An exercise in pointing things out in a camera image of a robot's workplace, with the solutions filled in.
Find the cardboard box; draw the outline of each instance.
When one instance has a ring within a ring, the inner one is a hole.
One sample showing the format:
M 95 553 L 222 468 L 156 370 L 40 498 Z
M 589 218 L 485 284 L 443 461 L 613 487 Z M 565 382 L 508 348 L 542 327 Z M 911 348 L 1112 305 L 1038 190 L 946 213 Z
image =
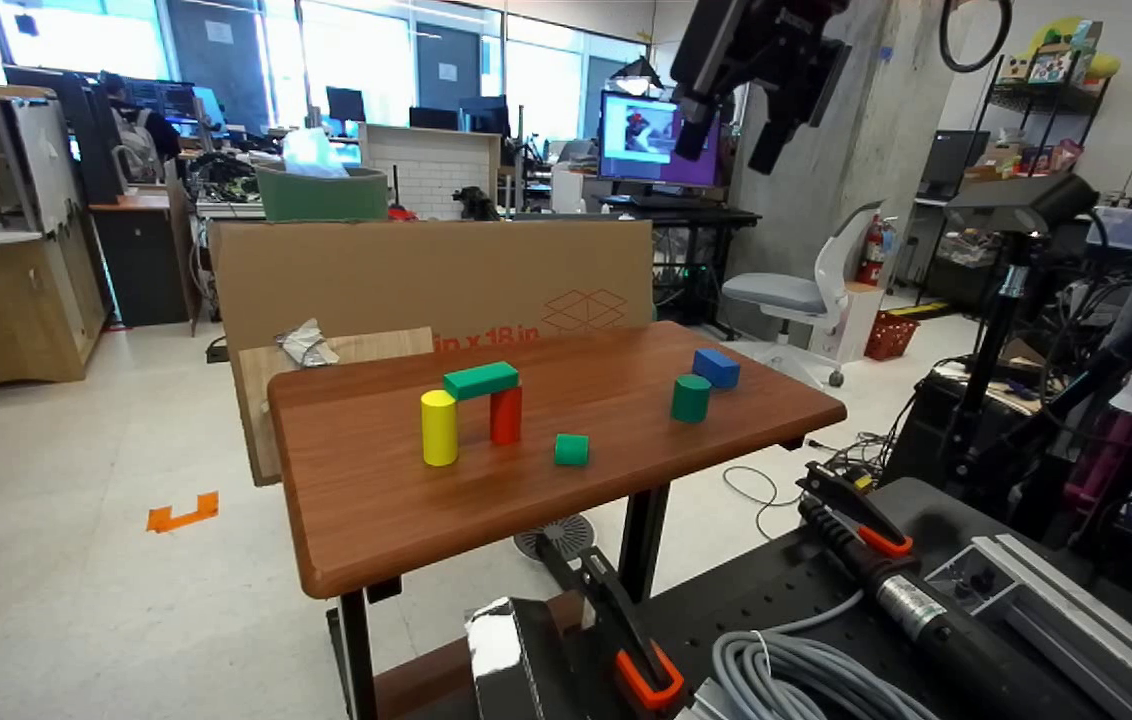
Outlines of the cardboard box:
M 650 264 L 652 227 L 617 218 L 216 223 L 222 317 L 253 479 L 271 485 L 278 462 L 248 398 L 271 370 L 244 370 L 248 348 L 278 348 L 304 320 L 320 320 L 325 335 L 432 327 L 437 351 L 639 327 L 652 320 Z

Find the table leg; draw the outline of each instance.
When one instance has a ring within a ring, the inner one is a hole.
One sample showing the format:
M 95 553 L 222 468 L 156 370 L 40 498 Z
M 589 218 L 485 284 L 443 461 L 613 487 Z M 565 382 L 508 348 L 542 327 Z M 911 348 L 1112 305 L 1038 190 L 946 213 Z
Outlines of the table leg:
M 632 603 L 652 594 L 659 523 L 669 517 L 671 485 L 639 491 L 629 498 L 629 519 L 622 528 L 622 585 L 629 587 Z
M 336 598 L 336 608 L 327 612 L 327 633 L 350 717 L 378 720 L 364 593 L 350 593 Z

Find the floor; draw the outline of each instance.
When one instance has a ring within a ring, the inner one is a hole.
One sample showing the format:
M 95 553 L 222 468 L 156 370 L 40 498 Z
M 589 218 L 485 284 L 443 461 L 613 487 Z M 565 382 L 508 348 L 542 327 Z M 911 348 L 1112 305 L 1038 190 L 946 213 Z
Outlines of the floor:
M 284 496 L 248 479 L 233 370 L 205 362 L 209 335 L 112 332 L 87 381 L 0 389 L 0 720 L 341 717 L 325 612 L 296 585 Z M 969 348 L 972 325 L 946 317 L 917 332 L 904 359 L 849 362 L 836 392 L 849 418 L 816 441 L 887 433 L 931 359 Z M 821 453 L 765 446 L 737 462 L 796 491 L 808 455 Z M 222 491 L 216 519 L 143 533 L 148 508 L 193 508 L 200 491 Z M 622 505 L 589 519 L 617 555 Z M 655 587 L 758 546 L 751 519 L 724 468 L 675 485 Z M 793 523 L 793 511 L 765 517 L 768 533 Z M 455 638 L 470 608 L 508 593 L 551 594 L 508 540 L 403 576 L 403 594 L 372 608 L 378 669 Z

